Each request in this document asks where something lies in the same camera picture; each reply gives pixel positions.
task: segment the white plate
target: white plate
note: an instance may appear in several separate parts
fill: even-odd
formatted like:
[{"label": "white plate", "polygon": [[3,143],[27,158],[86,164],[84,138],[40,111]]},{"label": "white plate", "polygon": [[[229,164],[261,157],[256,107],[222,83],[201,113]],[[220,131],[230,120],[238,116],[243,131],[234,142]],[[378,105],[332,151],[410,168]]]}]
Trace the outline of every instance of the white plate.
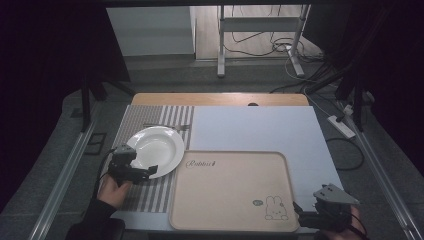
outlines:
[{"label": "white plate", "polygon": [[158,165],[157,173],[149,178],[162,177],[174,170],[184,155],[184,141],[175,130],[167,127],[150,127],[132,136],[128,146],[137,151],[131,162],[134,168],[147,169]]}]

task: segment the power strip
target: power strip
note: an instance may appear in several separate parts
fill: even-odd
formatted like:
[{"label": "power strip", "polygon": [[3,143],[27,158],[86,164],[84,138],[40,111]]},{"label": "power strip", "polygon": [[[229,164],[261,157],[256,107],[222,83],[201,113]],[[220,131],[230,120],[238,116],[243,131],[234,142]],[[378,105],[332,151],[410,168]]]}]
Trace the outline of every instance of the power strip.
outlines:
[{"label": "power strip", "polygon": [[354,136],[356,136],[356,134],[352,130],[350,130],[350,128],[348,128],[343,122],[337,122],[336,119],[337,119],[337,117],[334,116],[334,115],[327,118],[327,120],[335,128],[337,128],[337,130],[339,130],[339,132],[341,134],[343,134],[343,136],[345,136],[347,139],[350,139],[350,138],[353,138]]}]

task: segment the tray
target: tray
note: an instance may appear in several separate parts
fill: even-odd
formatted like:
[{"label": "tray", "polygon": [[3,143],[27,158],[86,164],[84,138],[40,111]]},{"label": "tray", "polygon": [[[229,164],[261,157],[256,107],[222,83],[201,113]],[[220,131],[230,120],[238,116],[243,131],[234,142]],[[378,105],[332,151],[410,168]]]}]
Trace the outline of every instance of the tray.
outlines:
[{"label": "tray", "polygon": [[279,152],[186,151],[170,223],[180,230],[293,232],[287,163]]}]

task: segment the wooden table edge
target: wooden table edge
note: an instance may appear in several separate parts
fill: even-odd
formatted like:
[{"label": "wooden table edge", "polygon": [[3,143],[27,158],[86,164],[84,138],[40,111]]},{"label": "wooden table edge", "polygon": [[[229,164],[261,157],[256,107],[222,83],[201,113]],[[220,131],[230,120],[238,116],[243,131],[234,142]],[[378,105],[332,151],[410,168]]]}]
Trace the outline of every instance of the wooden table edge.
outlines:
[{"label": "wooden table edge", "polygon": [[296,93],[137,93],[131,105],[179,106],[309,106],[303,94]]}]

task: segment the gray striped cloth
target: gray striped cloth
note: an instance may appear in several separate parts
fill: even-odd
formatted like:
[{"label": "gray striped cloth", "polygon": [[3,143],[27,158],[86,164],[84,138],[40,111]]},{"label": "gray striped cloth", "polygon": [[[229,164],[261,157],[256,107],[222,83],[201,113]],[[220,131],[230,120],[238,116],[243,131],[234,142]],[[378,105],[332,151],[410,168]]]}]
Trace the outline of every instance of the gray striped cloth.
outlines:
[{"label": "gray striped cloth", "polygon": [[[113,146],[126,143],[133,135],[143,129],[144,123],[166,125],[191,124],[193,106],[143,106],[129,105],[119,127]],[[190,144],[190,130],[180,132],[186,150]],[[111,156],[105,164],[106,172]],[[175,170],[165,176],[133,185],[121,207],[121,211],[167,212]]]}]

